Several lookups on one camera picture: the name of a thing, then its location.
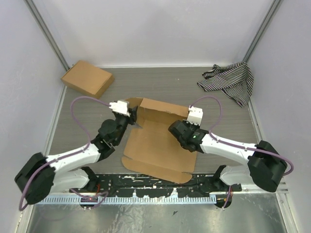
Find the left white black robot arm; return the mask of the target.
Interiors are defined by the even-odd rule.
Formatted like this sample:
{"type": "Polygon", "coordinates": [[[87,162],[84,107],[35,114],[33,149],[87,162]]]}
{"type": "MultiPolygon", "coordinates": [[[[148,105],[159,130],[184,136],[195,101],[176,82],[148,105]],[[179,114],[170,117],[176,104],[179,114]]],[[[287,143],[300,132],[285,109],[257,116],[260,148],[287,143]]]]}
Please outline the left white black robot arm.
{"type": "Polygon", "coordinates": [[[33,205],[58,191],[95,191],[98,177],[88,164],[102,161],[115,151],[127,126],[136,123],[137,109],[128,108],[125,115],[114,111],[115,119],[105,120],[96,137],[80,148],[57,155],[45,156],[40,152],[32,155],[15,176],[15,183],[22,192],[21,200],[33,205]]]}

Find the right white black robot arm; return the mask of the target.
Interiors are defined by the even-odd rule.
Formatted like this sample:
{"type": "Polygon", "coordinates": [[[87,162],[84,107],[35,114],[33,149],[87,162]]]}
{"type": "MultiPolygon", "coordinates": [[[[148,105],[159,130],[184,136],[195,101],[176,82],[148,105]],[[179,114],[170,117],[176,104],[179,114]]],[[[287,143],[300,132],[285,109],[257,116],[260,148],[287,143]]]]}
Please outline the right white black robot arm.
{"type": "Polygon", "coordinates": [[[231,185],[248,183],[276,192],[289,165],[267,141],[249,144],[229,140],[185,120],[177,120],[168,131],[190,152],[215,154],[239,163],[235,167],[220,166],[215,172],[214,187],[221,192],[231,185]]]}

